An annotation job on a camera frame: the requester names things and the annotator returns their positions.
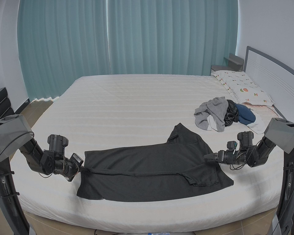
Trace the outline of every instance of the bed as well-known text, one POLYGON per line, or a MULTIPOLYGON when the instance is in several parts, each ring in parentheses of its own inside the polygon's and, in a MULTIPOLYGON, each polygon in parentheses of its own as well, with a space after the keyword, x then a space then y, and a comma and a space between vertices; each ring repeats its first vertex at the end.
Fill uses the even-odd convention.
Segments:
MULTIPOLYGON (((247 66, 248 73, 256 66, 247 66)), ((59 134, 69 139, 66 156, 75 152, 84 158, 87 150, 164 143, 174 126, 181 122, 216 152, 224 149, 227 141, 237 141, 237 133, 249 130, 241 123, 226 127, 221 133, 196 127, 194 109, 216 96, 231 99, 212 76, 81 77, 47 109, 32 130, 42 149, 48 149, 50 134, 59 134)), ((277 117, 266 106, 254 107, 254 111, 266 125, 272 117, 277 117)), ((253 143, 262 136, 255 134, 253 143)), ((279 147, 272 151, 265 165, 245 166, 240 171, 231 171, 226 165, 221 168, 234 180, 234 185, 214 193, 160 202, 115 202, 77 197, 80 174, 71 183, 60 175, 44 179, 30 170, 19 150, 11 161, 24 210, 72 225, 123 233, 197 231, 244 219, 278 205, 283 177, 283 151, 279 147)))

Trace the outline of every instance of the black fabric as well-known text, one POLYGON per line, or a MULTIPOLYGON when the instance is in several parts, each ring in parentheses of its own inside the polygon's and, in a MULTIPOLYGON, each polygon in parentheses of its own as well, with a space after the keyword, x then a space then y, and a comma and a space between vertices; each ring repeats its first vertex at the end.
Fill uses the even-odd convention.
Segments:
POLYGON ((233 122, 238 122, 239 119, 239 110, 232 100, 227 100, 229 106, 227 108, 227 113, 225 114, 225 127, 231 126, 233 122))
POLYGON ((212 160, 202 138, 181 123, 167 143, 85 152, 77 196, 121 202, 164 201, 218 191, 234 184, 212 160))

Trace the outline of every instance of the white headboard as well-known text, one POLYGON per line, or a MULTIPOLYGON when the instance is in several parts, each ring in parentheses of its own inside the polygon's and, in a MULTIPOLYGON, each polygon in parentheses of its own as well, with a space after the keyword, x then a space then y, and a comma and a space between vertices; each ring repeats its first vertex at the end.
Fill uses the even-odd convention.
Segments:
POLYGON ((244 71, 270 95, 279 114, 294 122, 294 70, 247 46, 244 71))

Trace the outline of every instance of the pillowcase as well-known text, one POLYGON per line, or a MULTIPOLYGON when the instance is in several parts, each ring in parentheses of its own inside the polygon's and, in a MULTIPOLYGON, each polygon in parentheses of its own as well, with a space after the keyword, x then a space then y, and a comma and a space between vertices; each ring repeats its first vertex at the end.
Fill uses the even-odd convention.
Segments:
POLYGON ((270 96, 257 86, 243 71, 219 70, 213 72, 221 84, 227 89, 236 103, 272 106, 270 96))

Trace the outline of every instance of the curtain fold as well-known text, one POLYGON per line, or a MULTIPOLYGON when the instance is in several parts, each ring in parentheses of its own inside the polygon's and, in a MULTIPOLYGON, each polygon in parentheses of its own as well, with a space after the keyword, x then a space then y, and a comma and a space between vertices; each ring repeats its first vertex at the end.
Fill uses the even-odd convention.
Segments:
POLYGON ((235 54, 237 0, 108 1, 112 74, 209 75, 235 54))
POLYGON ((60 96, 82 76, 110 74, 105 0, 21 0, 17 35, 30 100, 60 96))
POLYGON ((237 32, 237 0, 20 0, 17 34, 33 100, 89 75, 209 75, 237 32))

